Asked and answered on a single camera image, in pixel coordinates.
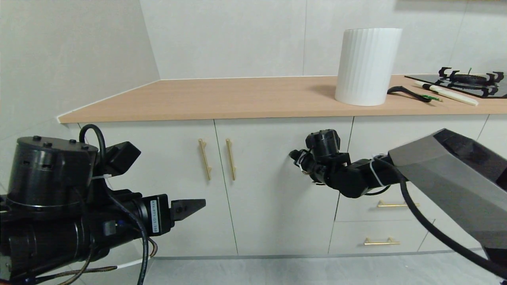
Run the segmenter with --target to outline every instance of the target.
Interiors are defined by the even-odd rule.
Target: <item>drawer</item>
[[[426,233],[417,221],[338,222],[329,254],[416,252]]]
[[[436,204],[424,195],[411,182],[407,183],[410,197],[419,204],[419,210],[429,220],[441,216]],[[362,196],[358,199],[340,196],[336,212],[336,222],[362,222],[362,221],[400,221],[415,220],[405,205],[399,185],[392,185],[385,193],[375,196]]]
[[[436,219],[433,224],[443,233],[454,239],[460,245],[466,248],[479,248],[481,244],[476,241],[471,235],[463,230],[455,221],[449,216],[447,218]],[[448,251],[445,244],[439,241],[435,236],[428,233],[428,236],[424,239],[424,242],[419,249],[420,252],[434,252],[434,251]]]

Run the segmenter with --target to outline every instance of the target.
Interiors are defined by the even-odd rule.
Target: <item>gray tile floor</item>
[[[156,259],[145,284],[498,285],[499,279],[456,253],[438,253],[339,258]]]

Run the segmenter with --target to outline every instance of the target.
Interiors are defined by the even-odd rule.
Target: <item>white wall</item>
[[[56,121],[57,115],[160,77],[138,0],[2,1],[0,13],[0,192],[4,193],[16,138],[35,134],[72,138],[70,130]],[[101,265],[140,257],[132,244],[115,253]],[[81,281],[134,284],[138,270],[85,274]]]
[[[401,27],[395,73],[507,69],[507,2],[141,0],[162,79],[336,75],[343,31]]]

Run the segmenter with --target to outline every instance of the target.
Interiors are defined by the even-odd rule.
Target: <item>gold drawer handle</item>
[[[208,180],[211,180],[211,167],[208,165],[208,159],[206,158],[206,142],[201,138],[199,139],[199,145],[201,146],[202,160],[204,161],[204,168],[206,169],[206,174],[208,176]]]
[[[406,203],[403,204],[386,204],[383,200],[380,200],[377,204],[377,208],[389,208],[389,207],[408,207]]]
[[[365,239],[364,245],[400,245],[399,241],[394,241],[392,237],[388,238],[386,242],[372,242],[369,238]]]
[[[227,150],[229,152],[229,164],[231,165],[232,181],[235,181],[236,167],[234,167],[234,160],[232,158],[232,141],[230,139],[226,139],[225,142],[227,143]]]

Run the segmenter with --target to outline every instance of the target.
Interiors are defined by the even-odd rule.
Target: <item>black stovetop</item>
[[[448,69],[450,67],[442,67],[439,74],[407,75],[405,77],[479,98],[507,98],[507,79],[504,79],[503,72],[469,75],[460,74],[459,70],[453,70],[446,74]]]

